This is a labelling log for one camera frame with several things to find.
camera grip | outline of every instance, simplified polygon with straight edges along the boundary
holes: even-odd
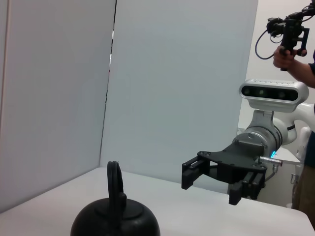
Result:
[[[300,57],[305,57],[307,55],[307,52],[305,54],[302,54],[303,50],[300,48],[299,50],[297,50],[297,55]]]
[[[280,48],[279,52],[280,52],[281,55],[286,56],[286,53],[285,53],[286,50],[287,49],[285,49],[285,48]],[[281,68],[281,71],[287,71],[287,68]]]

camera lens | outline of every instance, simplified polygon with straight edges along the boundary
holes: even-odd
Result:
[[[279,98],[284,99],[285,98],[285,93],[284,92],[279,92]]]
[[[249,88],[247,88],[247,89],[244,90],[244,95],[249,95],[250,92],[251,92],[251,91],[249,90]]]
[[[298,92],[292,89],[264,88],[256,86],[244,86],[241,93],[247,97],[262,97],[276,100],[295,101],[298,99]]]

white wall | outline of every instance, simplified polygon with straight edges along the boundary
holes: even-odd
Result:
[[[118,1],[102,166],[119,160],[124,171],[180,182],[182,163],[231,143],[256,7],[255,0]],[[227,189],[205,176],[195,186]]]
[[[99,165],[115,9],[115,0],[10,2],[0,212]]]
[[[254,27],[252,47],[250,59],[247,69],[246,79],[277,79],[289,80],[294,79],[287,73],[282,72],[273,66],[272,59],[261,60],[255,55],[254,47],[259,36],[266,30],[267,19],[270,17],[285,17],[286,15],[300,11],[302,8],[310,4],[310,0],[259,0],[256,15],[256,22]],[[304,26],[311,28],[308,40],[308,55],[304,58],[297,57],[297,59],[304,63],[313,63],[313,53],[315,49],[315,20],[311,19],[304,23]],[[267,57],[270,56],[278,45],[270,41],[270,37],[265,35],[258,45],[258,53]],[[315,90],[310,89],[310,97],[307,102],[315,102]],[[253,109],[249,107],[248,102],[243,100],[239,127],[246,128],[252,119]],[[302,122],[297,122],[297,130],[305,125]],[[296,142],[284,146],[292,153],[296,153]],[[290,184],[291,173],[294,172],[294,166],[285,165],[279,169],[277,175],[271,179],[267,187],[262,190],[259,195],[259,200],[271,204],[285,206],[291,202],[292,185]]]

white panel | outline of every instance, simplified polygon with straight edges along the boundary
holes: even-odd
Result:
[[[99,165],[115,0],[11,0],[0,211]]]
[[[181,181],[236,135],[256,0],[119,0],[101,165]],[[195,186],[226,192],[208,177]]]
[[[2,100],[2,82],[3,82],[3,65],[4,49],[6,36],[6,17],[7,17],[8,0],[0,0],[0,103]]]

cable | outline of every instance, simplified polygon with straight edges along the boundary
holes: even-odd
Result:
[[[277,44],[277,43],[281,43],[282,39],[279,42],[275,42],[272,40],[272,37],[270,36],[270,41]]]
[[[304,7],[301,11],[304,11],[306,8],[308,8],[309,6]]]
[[[275,176],[276,173],[272,173],[271,175],[269,175],[266,179],[265,182],[267,182],[268,180],[270,180],[273,176]]]
[[[306,20],[303,20],[302,22],[306,22],[306,21],[310,20],[311,18],[313,18],[313,16],[307,18]]]
[[[274,55],[272,54],[270,57],[262,58],[262,57],[258,54],[258,52],[257,52],[258,43],[259,43],[260,39],[262,38],[262,36],[263,36],[266,32],[267,32],[267,30],[266,30],[264,33],[262,33],[262,35],[258,38],[258,40],[257,40],[257,42],[256,42],[256,45],[255,45],[255,53],[256,53],[256,55],[257,55],[260,59],[262,59],[262,60],[268,60],[268,59],[270,59],[270,58],[272,58],[272,57],[274,56]]]

